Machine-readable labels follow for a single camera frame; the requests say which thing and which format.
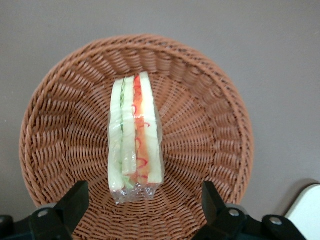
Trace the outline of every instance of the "basket rim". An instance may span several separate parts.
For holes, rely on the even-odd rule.
[[[35,120],[35,113],[38,112],[41,103],[47,95],[46,93],[48,89],[58,81],[56,76],[59,75],[60,72],[68,69],[70,66],[87,58],[85,54],[90,53],[91,55],[94,55],[95,53],[98,53],[99,50],[97,49],[100,47],[104,47],[106,51],[110,49],[112,49],[112,51],[145,49],[166,53],[174,58],[182,59],[184,62],[195,66],[211,79],[212,76],[218,77],[219,80],[215,80],[215,83],[221,89],[233,109],[236,124],[239,127],[239,131],[242,133],[240,137],[243,144],[242,146],[245,149],[241,151],[241,158],[247,159],[248,161],[248,166],[246,166],[246,178],[237,178],[234,183],[233,192],[230,196],[235,199],[234,203],[239,204],[246,193],[251,178],[255,146],[252,123],[250,121],[247,108],[237,88],[221,68],[199,51],[167,37],[153,34],[133,34],[94,40],[68,54],[48,72],[32,94],[21,125],[19,159],[26,188],[35,205],[39,206],[41,204],[40,201],[37,201],[34,198],[36,197],[38,199],[37,193],[41,192],[41,188],[37,185],[37,181],[33,174],[34,170],[31,165],[27,164],[28,160],[26,159],[26,148],[28,143],[31,141],[32,123]]]

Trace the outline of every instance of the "gray wall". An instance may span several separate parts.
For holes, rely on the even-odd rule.
[[[0,214],[35,210],[19,163],[25,109],[46,73],[95,39],[153,33],[214,60],[253,123],[255,163],[242,205],[283,214],[320,182],[320,1],[0,1]]]

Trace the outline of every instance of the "wicker basket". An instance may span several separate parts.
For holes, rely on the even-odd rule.
[[[108,113],[113,82],[150,75],[163,126],[165,182],[154,200],[115,205],[108,187]],[[94,41],[55,66],[33,94],[19,143],[37,206],[87,180],[90,207],[75,239],[190,239],[205,223],[202,182],[238,204],[253,165],[245,105],[227,75],[199,52],[160,36]]]

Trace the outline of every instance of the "wrapped sandwich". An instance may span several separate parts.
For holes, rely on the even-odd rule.
[[[162,129],[147,72],[113,84],[108,182],[117,204],[153,198],[164,182]]]

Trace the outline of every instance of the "black clamp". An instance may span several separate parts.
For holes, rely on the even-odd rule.
[[[88,207],[88,182],[78,181],[54,208],[39,209],[16,223],[0,216],[0,240],[72,240]]]
[[[227,207],[209,181],[203,183],[202,208],[207,225],[193,240],[306,240],[283,216],[266,215],[259,222],[236,207]]]

